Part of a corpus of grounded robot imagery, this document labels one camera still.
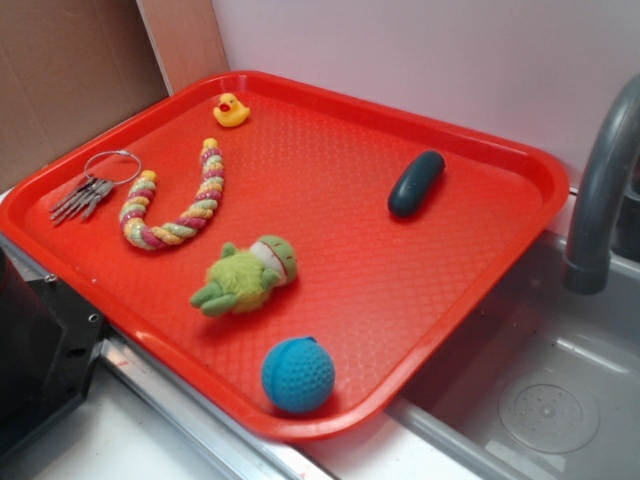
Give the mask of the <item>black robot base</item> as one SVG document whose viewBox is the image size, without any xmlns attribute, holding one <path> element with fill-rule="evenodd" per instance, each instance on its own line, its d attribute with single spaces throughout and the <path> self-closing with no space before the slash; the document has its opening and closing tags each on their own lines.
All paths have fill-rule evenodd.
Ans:
<svg viewBox="0 0 640 480">
<path fill-rule="evenodd" d="M 62 280 L 25 280 L 1 254 L 1 460 L 81 405 L 106 328 Z"/>
</svg>

